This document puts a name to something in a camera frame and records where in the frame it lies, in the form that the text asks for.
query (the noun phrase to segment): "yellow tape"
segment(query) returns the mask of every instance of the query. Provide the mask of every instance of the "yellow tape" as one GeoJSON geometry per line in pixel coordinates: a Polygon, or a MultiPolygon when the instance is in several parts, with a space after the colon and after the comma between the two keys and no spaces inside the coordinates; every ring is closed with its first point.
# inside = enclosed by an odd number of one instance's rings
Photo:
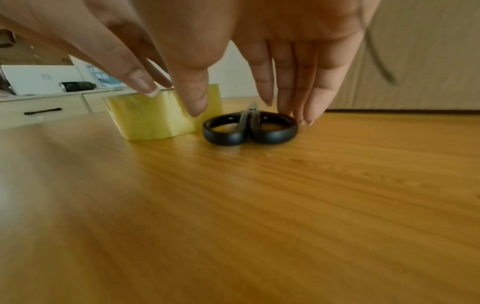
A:
{"type": "Polygon", "coordinates": [[[142,94],[106,97],[105,102],[121,135],[128,140],[160,139],[202,128],[205,120],[222,114],[218,85],[208,88],[208,108],[197,118],[188,115],[175,90],[162,90],[155,98],[142,94]]]}

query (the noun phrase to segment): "scissors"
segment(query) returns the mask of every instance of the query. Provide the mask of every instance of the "scissors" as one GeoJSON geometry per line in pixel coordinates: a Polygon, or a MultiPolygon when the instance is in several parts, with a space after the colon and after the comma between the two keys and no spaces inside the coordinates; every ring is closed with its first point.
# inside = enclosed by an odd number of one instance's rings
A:
{"type": "Polygon", "coordinates": [[[205,121],[203,136],[209,142],[221,146],[236,146],[245,143],[250,137],[254,142],[266,145],[281,144],[290,141],[297,135],[299,125],[290,116],[259,111],[255,102],[245,111],[220,115],[205,121]],[[237,123],[231,132],[219,132],[214,128],[237,123]],[[262,124],[275,124],[279,130],[262,130],[262,124]]]}

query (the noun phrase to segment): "human hand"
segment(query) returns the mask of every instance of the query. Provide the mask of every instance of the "human hand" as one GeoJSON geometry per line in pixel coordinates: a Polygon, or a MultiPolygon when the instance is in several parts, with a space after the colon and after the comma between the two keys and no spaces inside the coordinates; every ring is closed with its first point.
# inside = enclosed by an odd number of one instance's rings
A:
{"type": "Polygon", "coordinates": [[[130,0],[191,115],[208,104],[207,68],[233,40],[260,97],[305,124],[332,102],[380,0],[130,0]],[[359,17],[363,5],[364,23],[359,17]]]}
{"type": "Polygon", "coordinates": [[[125,0],[0,1],[0,24],[89,62],[140,93],[155,95],[167,70],[125,0]]]}

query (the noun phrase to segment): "scissors handle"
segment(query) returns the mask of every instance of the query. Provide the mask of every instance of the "scissors handle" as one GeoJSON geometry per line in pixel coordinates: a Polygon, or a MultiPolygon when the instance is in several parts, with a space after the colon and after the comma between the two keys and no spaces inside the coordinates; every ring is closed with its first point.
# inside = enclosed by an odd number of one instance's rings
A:
{"type": "Polygon", "coordinates": [[[216,116],[205,121],[203,124],[203,136],[209,142],[221,146],[236,146],[251,139],[260,144],[274,145],[291,140],[298,132],[298,123],[290,116],[263,112],[242,111],[232,114],[216,116]],[[231,132],[219,132],[214,128],[238,123],[231,132]],[[263,123],[271,123],[282,126],[280,130],[262,130],[263,123]]]}

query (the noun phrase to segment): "drawer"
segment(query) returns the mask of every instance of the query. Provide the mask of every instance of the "drawer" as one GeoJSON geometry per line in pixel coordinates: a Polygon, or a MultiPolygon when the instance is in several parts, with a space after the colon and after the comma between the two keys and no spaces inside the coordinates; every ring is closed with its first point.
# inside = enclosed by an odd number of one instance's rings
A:
{"type": "Polygon", "coordinates": [[[105,105],[105,102],[103,100],[104,97],[125,95],[131,93],[135,93],[135,90],[125,89],[110,92],[87,93],[83,94],[83,98],[85,98],[86,103],[88,104],[88,106],[90,106],[91,111],[94,113],[98,113],[107,110],[107,106],[105,105]]]}
{"type": "Polygon", "coordinates": [[[88,113],[80,95],[5,101],[0,102],[0,129],[31,125],[88,113]],[[61,108],[61,110],[25,115],[25,112],[56,108],[61,108]]]}

